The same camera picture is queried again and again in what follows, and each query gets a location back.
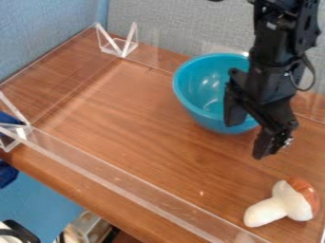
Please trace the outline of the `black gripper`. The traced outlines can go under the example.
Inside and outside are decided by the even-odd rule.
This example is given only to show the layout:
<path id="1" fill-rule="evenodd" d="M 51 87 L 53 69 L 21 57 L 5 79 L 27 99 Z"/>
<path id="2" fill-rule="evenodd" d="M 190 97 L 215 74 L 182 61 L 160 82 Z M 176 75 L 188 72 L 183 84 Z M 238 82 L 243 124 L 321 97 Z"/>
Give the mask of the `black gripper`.
<path id="1" fill-rule="evenodd" d="M 249 70 L 229 70 L 223 99 L 223 120 L 227 126 L 243 124 L 251 116 L 261 126 L 254 141 L 253 158 L 275 155 L 291 140 L 298 127 L 290 101 L 305 71 L 301 57 L 283 55 L 275 59 L 254 47 L 249 52 Z"/>

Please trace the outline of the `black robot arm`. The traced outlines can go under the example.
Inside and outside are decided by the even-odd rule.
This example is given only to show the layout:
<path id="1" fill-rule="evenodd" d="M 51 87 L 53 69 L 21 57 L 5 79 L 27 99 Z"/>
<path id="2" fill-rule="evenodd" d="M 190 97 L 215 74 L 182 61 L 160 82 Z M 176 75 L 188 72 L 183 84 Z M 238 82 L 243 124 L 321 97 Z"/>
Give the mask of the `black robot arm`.
<path id="1" fill-rule="evenodd" d="M 274 155 L 293 140 L 298 120 L 290 99 L 305 72 L 314 72 L 306 51 L 315 47 L 319 0 L 247 0 L 254 6 L 254 45 L 249 70 L 229 70 L 223 98 L 223 120 L 239 125 L 253 117 L 262 129 L 254 141 L 253 157 Z"/>

